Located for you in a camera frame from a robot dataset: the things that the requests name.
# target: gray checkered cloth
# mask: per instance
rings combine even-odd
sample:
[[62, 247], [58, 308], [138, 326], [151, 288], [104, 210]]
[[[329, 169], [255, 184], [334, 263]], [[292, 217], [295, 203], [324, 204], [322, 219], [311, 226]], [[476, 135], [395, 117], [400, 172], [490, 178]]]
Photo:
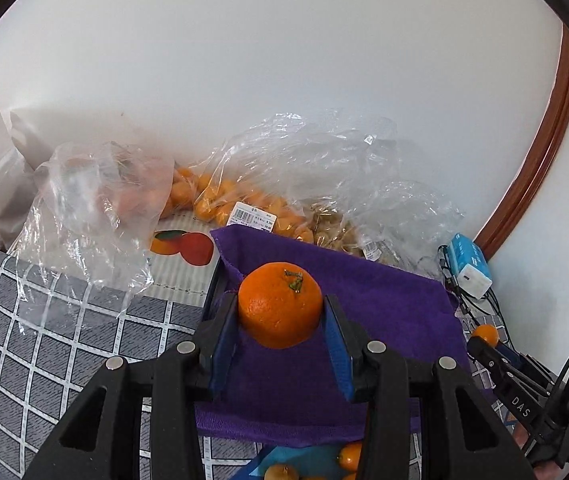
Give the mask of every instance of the gray checkered cloth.
[[[18, 297], [16, 272], [30, 295], [40, 295], [37, 319]], [[82, 296], [73, 299], [73, 290]], [[21, 478], [53, 426], [97, 368], [110, 356], [130, 362], [154, 358], [169, 345], [189, 339], [202, 308], [146, 296], [136, 297], [125, 316], [124, 293], [93, 289], [65, 275], [45, 280], [37, 266], [0, 252], [0, 480]], [[49, 316], [54, 310], [56, 316]], [[483, 321], [497, 324], [498, 318]], [[465, 336], [469, 321], [461, 319]], [[472, 364], [478, 386], [492, 386], [488, 372]], [[494, 406], [503, 421], [506, 408]], [[140, 478], [150, 473], [151, 399], [144, 399], [140, 437]], [[261, 450], [261, 444], [200, 437], [207, 480], [228, 480]], [[421, 439], [411, 436], [410, 478], [421, 476]]]

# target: white label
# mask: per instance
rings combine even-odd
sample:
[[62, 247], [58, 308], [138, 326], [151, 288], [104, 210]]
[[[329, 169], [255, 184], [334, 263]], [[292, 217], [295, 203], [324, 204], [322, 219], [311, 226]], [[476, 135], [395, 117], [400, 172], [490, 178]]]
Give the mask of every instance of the white label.
[[276, 215], [262, 211], [257, 207], [243, 202], [236, 202], [227, 225], [240, 224], [253, 227], [253, 229], [271, 232], [276, 223], [276, 218]]
[[382, 251], [379, 250], [378, 244], [369, 238], [362, 237], [360, 248], [364, 252], [364, 257], [372, 262], [382, 256]]

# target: hand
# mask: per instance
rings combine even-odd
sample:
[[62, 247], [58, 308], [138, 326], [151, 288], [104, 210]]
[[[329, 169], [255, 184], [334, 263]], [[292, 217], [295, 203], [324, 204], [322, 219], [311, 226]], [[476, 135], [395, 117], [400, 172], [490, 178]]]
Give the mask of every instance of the hand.
[[[524, 426], [518, 422], [515, 428], [513, 428], [513, 439], [515, 443], [521, 448], [526, 444], [528, 438], [529, 433], [527, 433]], [[560, 467], [553, 461], [536, 465], [533, 468], [535, 478], [538, 480], [555, 480], [561, 471]]]

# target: barcode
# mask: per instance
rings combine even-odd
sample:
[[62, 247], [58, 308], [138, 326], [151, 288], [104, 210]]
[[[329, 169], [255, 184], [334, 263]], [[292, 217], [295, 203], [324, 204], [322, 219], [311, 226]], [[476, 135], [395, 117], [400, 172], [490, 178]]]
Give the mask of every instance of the barcode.
[[233, 215], [233, 218], [235, 220], [240, 221], [240, 222], [251, 223], [253, 221], [254, 215], [252, 215], [251, 213], [248, 213], [246, 211], [242, 211], [242, 209], [236, 209], [236, 212]]

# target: purple towel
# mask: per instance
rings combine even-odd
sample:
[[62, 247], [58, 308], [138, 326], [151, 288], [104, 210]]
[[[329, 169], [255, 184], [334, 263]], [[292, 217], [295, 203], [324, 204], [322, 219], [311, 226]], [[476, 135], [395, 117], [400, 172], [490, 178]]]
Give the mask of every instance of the purple towel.
[[[406, 357], [435, 362], [448, 355], [469, 369], [461, 323], [439, 282], [244, 226], [212, 236], [232, 288], [268, 262], [299, 265], [371, 338]], [[365, 413], [338, 391], [320, 329], [286, 350], [263, 348], [241, 330], [226, 389], [197, 406], [197, 425], [211, 436], [304, 447], [362, 438]], [[419, 431], [414, 404], [411, 430]]]

